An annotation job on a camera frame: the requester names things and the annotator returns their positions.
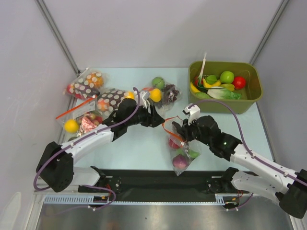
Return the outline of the red fake apple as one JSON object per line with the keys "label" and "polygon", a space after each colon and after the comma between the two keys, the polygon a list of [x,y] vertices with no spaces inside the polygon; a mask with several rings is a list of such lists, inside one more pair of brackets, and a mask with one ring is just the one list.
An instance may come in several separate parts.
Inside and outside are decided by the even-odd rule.
{"label": "red fake apple", "polygon": [[170,149],[177,150],[181,148],[181,140],[178,138],[169,137],[168,146],[170,147]]}

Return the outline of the clear orange-zip plastic bag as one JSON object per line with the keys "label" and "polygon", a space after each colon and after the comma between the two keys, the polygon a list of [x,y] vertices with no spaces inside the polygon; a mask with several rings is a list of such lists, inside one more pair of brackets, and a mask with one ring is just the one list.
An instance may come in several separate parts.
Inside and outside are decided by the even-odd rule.
{"label": "clear orange-zip plastic bag", "polygon": [[[174,116],[174,117],[166,118],[165,122],[162,124],[163,130],[166,132],[166,143],[167,143],[167,147],[168,147],[168,151],[169,151],[169,156],[170,156],[171,164],[172,164],[172,159],[174,157],[176,157],[177,155],[179,155],[179,154],[177,154],[177,149],[170,149],[170,147],[168,146],[168,138],[172,137],[171,136],[172,132],[175,132],[173,130],[173,127],[172,127],[172,122],[173,121],[183,122],[183,120],[179,116]],[[201,155],[200,147],[199,147],[198,143],[195,140],[194,141],[182,141],[180,149],[183,149],[185,152],[188,152],[189,149],[192,149],[192,150],[200,153],[200,155]],[[192,164],[192,162],[195,161],[197,158],[194,159],[194,160],[191,160],[189,158],[186,158],[186,159],[188,161],[188,167],[189,167]],[[175,168],[173,166],[173,164],[172,164],[172,168],[173,168],[173,171],[175,172],[176,176],[180,176],[187,169],[187,168],[185,168],[185,169]]]}

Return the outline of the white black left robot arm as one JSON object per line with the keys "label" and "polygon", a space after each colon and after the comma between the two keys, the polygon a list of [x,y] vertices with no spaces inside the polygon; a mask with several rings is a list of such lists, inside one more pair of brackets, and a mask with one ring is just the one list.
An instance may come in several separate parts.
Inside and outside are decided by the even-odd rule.
{"label": "white black left robot arm", "polygon": [[102,173],[94,166],[80,168],[75,164],[96,148],[123,136],[130,126],[154,128],[164,122],[153,105],[139,105],[134,99],[124,99],[117,110],[89,133],[62,144],[54,141],[47,144],[36,168],[35,190],[40,190],[37,180],[41,178],[54,192],[73,185],[88,185],[96,192],[102,191],[106,185]]}

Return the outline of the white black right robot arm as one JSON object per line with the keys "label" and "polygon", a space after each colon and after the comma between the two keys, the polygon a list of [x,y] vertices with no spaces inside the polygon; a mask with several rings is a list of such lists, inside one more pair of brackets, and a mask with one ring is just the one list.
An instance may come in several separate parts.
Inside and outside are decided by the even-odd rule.
{"label": "white black right robot arm", "polygon": [[191,124],[187,119],[182,124],[172,122],[172,126],[184,140],[199,141],[207,145],[215,156],[253,172],[249,175],[237,169],[228,170],[229,175],[221,180],[226,192],[235,189],[249,191],[273,201],[294,218],[304,217],[307,212],[306,170],[297,172],[262,157],[248,148],[242,139],[222,132],[209,115]]}

